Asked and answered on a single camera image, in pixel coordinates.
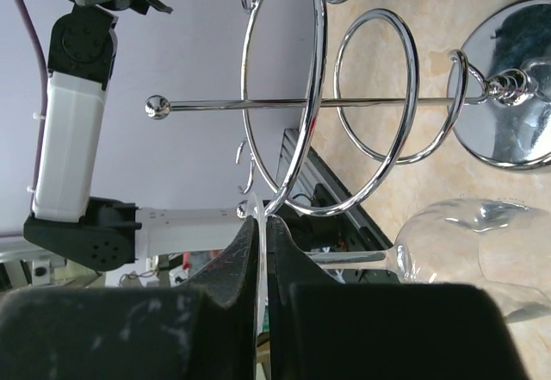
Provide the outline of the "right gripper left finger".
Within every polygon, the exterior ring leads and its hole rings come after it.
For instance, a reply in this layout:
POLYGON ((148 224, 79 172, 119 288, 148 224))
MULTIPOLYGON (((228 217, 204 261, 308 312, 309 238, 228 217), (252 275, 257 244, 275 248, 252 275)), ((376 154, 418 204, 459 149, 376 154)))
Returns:
POLYGON ((176 288, 18 290, 1 304, 4 379, 252 379, 260 228, 176 288))

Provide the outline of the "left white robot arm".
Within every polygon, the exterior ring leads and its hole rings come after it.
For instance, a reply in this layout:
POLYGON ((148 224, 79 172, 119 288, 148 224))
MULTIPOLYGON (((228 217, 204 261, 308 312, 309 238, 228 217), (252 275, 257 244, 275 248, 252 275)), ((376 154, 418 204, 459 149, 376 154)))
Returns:
POLYGON ((158 0, 69 0, 51 31, 40 159, 24 238, 95 271, 166 254, 201 211, 141 209, 90 194, 117 49, 116 12, 167 12, 158 0))

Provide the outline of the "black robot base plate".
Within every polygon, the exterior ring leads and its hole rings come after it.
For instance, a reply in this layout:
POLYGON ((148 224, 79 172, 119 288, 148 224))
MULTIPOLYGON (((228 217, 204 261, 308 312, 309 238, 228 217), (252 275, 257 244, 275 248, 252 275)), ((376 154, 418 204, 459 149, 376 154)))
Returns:
MULTIPOLYGON (((311 150, 292 198, 312 207, 326 207, 350 196, 322 158, 311 150)), ((286 222, 295 244, 304 252, 367 252, 387 249, 390 239, 361 208, 328 218, 301 215, 288 205, 277 214, 286 222)))

